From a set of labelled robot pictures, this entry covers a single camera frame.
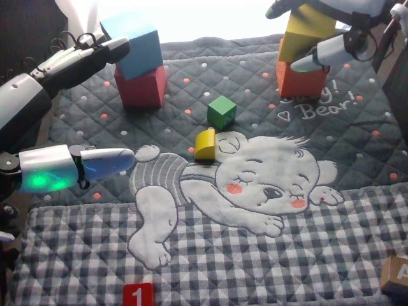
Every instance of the blue cube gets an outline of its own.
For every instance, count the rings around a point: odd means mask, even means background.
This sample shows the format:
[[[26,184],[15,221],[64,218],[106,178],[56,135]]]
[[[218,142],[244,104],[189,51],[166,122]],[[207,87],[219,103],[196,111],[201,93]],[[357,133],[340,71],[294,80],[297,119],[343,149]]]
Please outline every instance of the blue cube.
[[[102,31],[109,39],[127,36],[130,53],[117,63],[125,80],[157,69],[163,65],[159,33],[138,12],[130,11],[101,21]]]

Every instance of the pink cheek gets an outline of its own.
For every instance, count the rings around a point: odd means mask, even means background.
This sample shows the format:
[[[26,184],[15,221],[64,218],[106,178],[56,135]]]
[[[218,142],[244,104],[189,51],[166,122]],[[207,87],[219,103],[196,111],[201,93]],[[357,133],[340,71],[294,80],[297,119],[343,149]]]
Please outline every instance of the pink cheek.
[[[232,183],[227,185],[227,191],[232,194],[237,194],[242,192],[242,187],[240,184]]]
[[[295,199],[291,202],[293,208],[303,208],[306,206],[305,200]]]

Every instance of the bear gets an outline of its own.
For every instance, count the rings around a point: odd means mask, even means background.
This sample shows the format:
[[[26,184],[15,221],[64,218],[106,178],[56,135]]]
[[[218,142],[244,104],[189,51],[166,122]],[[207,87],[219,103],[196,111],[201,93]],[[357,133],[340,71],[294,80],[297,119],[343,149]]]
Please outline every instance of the bear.
[[[218,133],[212,164],[188,163],[154,145],[140,148],[129,186],[143,226],[131,235],[128,251],[149,270],[166,266],[171,256],[164,243],[182,205],[194,205],[218,224],[273,238],[282,234],[283,215],[302,213],[310,204],[343,203],[328,186],[337,177],[336,164],[316,161],[307,142]]]

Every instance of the quilted mat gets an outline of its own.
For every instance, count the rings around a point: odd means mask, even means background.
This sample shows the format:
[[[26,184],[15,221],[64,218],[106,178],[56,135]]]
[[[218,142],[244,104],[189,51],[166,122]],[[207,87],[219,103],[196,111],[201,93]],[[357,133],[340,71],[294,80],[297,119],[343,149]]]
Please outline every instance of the quilted mat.
[[[137,282],[158,305],[392,303],[378,278],[408,250],[408,148],[388,100],[356,61],[331,69],[321,99],[280,99],[280,38],[164,44],[160,109],[123,109],[112,65],[62,93],[50,143],[127,147],[137,163],[38,197],[16,305],[115,305]],[[236,120],[216,161],[194,163],[220,95]]]

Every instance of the number 1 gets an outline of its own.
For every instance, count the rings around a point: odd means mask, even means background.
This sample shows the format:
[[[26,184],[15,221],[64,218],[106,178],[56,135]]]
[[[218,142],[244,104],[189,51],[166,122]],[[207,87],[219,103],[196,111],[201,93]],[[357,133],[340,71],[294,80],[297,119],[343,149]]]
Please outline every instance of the number 1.
[[[137,291],[132,293],[132,295],[136,295],[136,306],[142,306],[142,289],[137,289]]]

